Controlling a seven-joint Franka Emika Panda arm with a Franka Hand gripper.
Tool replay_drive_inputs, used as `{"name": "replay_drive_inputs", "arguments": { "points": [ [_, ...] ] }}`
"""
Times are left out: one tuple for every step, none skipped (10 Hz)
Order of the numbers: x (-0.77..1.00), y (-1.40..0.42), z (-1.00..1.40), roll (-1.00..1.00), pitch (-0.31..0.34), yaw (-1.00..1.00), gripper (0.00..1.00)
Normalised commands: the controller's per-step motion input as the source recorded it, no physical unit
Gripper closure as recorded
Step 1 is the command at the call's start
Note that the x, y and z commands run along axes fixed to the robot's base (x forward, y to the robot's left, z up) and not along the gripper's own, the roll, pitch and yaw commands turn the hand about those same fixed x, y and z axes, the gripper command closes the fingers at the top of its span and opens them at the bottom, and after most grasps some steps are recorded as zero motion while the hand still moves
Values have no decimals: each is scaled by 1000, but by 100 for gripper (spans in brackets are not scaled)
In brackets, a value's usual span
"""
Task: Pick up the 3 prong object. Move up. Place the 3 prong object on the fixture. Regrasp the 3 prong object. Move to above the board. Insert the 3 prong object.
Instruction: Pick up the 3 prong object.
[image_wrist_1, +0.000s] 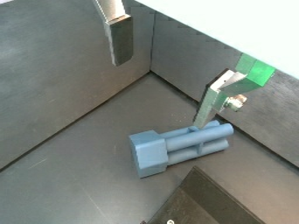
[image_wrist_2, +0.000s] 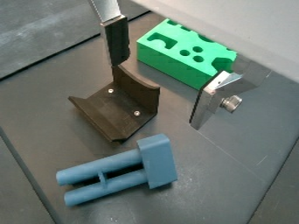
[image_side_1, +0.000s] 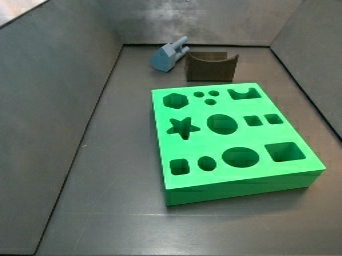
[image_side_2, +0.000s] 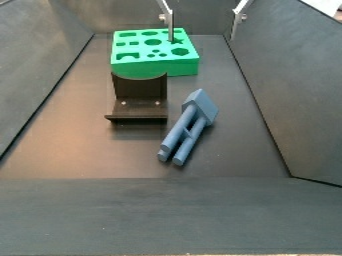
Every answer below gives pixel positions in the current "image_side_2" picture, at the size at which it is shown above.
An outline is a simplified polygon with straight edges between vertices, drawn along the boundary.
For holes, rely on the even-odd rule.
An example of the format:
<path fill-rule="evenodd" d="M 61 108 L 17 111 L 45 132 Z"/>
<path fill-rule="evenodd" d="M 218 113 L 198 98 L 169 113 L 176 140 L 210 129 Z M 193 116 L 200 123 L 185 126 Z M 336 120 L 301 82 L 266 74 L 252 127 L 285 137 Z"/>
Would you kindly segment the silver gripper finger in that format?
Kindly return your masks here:
<path fill-rule="evenodd" d="M 169 41 L 174 41 L 174 11 L 170 8 L 166 0 L 157 0 L 162 13 L 160 19 L 165 22 L 169 29 Z"/>
<path fill-rule="evenodd" d="M 236 38 L 238 25 L 241 24 L 242 20 L 246 18 L 245 11 L 248 10 L 252 3 L 253 3 L 253 0 L 241 0 L 237 7 L 233 9 L 234 21 L 233 21 L 233 27 L 232 27 L 232 33 L 230 33 L 230 40 L 234 40 Z"/>

